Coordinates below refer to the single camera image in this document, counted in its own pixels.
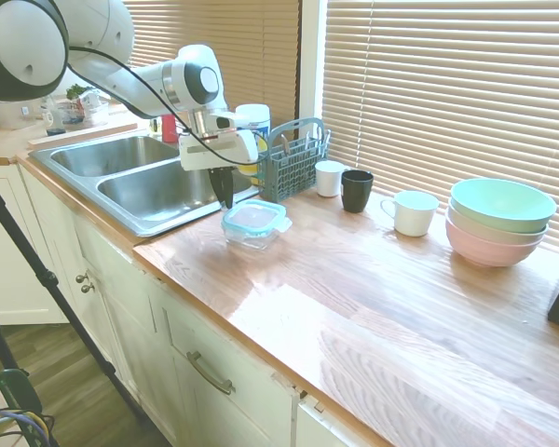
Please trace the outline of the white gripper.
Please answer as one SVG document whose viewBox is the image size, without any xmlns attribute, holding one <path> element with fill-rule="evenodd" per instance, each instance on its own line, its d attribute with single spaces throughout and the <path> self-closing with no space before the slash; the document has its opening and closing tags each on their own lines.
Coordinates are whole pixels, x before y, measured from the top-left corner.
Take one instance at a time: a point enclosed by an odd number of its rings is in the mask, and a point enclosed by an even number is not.
<svg viewBox="0 0 559 447">
<path fill-rule="evenodd" d="M 179 139 L 180 161 L 186 171 L 207 169 L 211 187 L 222 207 L 233 207 L 235 166 L 250 166 L 258 160 L 258 149 L 250 130 L 218 134 L 204 143 L 193 136 Z"/>
</svg>

